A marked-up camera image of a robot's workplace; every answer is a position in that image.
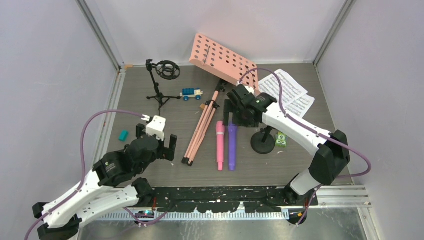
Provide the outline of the purple microphone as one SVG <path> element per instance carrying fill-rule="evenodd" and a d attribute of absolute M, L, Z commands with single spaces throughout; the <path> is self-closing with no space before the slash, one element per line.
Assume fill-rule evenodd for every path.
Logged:
<path fill-rule="evenodd" d="M 237 131 L 238 127 L 230 122 L 228 124 L 228 169 L 236 170 L 237 159 Z"/>

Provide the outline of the pink microphone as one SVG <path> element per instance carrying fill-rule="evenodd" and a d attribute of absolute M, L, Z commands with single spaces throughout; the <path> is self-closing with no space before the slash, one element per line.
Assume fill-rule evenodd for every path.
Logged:
<path fill-rule="evenodd" d="M 218 121 L 215 125 L 216 132 L 216 162 L 218 171 L 222 171 L 225 161 L 225 126 L 223 121 Z"/>

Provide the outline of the black round base mic stand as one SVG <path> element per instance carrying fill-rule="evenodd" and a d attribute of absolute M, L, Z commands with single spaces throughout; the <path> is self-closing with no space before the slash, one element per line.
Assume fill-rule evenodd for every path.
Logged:
<path fill-rule="evenodd" d="M 271 135 L 272 130 L 273 128 L 271 126 L 267 126 L 253 134 L 250 140 L 250 145 L 256 153 L 266 155 L 274 150 L 276 140 Z"/>

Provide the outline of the sheet music page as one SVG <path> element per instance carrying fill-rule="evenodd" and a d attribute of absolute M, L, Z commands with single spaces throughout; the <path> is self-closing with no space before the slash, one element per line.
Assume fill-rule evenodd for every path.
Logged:
<path fill-rule="evenodd" d="M 315 102 L 315 98 L 305 94 L 285 108 L 299 118 L 303 118 Z"/>
<path fill-rule="evenodd" d="M 258 82 L 261 93 L 274 97 L 283 106 L 292 104 L 308 93 L 290 74 L 282 69 L 274 71 Z"/>

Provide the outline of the pink music stand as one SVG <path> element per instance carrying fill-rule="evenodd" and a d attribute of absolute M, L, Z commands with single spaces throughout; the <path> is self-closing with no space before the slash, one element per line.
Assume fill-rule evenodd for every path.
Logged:
<path fill-rule="evenodd" d="M 260 92 L 259 74 L 255 70 L 257 64 L 223 46 L 202 33 L 196 33 L 189 63 L 213 76 L 214 90 L 210 90 L 211 97 L 205 102 L 193 136 L 181 162 L 192 166 L 195 157 L 204 141 L 207 130 L 219 108 L 217 99 L 225 91 L 227 84 L 236 86 L 240 79 L 242 84 L 251 88 L 255 94 Z"/>

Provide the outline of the black tripod shock mount stand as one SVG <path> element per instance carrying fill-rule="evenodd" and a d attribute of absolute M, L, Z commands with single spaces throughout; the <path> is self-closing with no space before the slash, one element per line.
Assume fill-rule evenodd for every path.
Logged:
<path fill-rule="evenodd" d="M 146 99 L 157 101 L 158 103 L 157 114 L 161 116 L 164 106 L 170 100 L 181 99 L 181 96 L 176 94 L 169 95 L 164 93 L 163 84 L 157 81 L 156 76 L 166 81 L 173 81 L 180 76 L 181 69 L 175 62 L 171 60 L 161 60 L 158 62 L 154 62 L 154 60 L 151 58 L 148 58 L 145 61 L 145 67 L 151 77 L 151 81 L 153 83 L 153 90 L 154 90 L 154 95 L 149 95 L 146 97 Z"/>

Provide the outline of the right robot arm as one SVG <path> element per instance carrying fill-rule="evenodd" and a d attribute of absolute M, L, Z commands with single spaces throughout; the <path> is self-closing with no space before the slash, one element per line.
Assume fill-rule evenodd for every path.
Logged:
<path fill-rule="evenodd" d="M 255 96 L 249 88 L 238 85 L 224 102 L 224 123 L 229 114 L 238 127 L 253 128 L 262 123 L 283 132 L 302 146 L 312 157 L 306 170 L 297 174 L 282 191 L 289 205 L 299 205 L 319 185 L 331 185 L 350 162 L 347 136 L 340 130 L 330 132 L 281 110 L 278 101 L 267 93 Z"/>

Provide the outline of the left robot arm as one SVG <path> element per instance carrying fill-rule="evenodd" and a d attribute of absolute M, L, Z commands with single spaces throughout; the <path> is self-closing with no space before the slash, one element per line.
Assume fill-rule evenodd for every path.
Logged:
<path fill-rule="evenodd" d="M 165 144 L 165 123 L 150 122 L 136 126 L 136 139 L 124 149 L 108 152 L 93 165 L 84 177 L 75 196 L 65 201 L 60 197 L 50 203 L 36 203 L 34 217 L 43 222 L 37 229 L 41 240 L 69 240 L 79 229 L 118 209 L 139 205 L 148 207 L 154 199 L 154 190 L 145 178 L 138 178 L 125 188 L 100 197 L 118 185 L 142 174 L 157 159 L 173 161 L 178 137 L 170 135 Z"/>

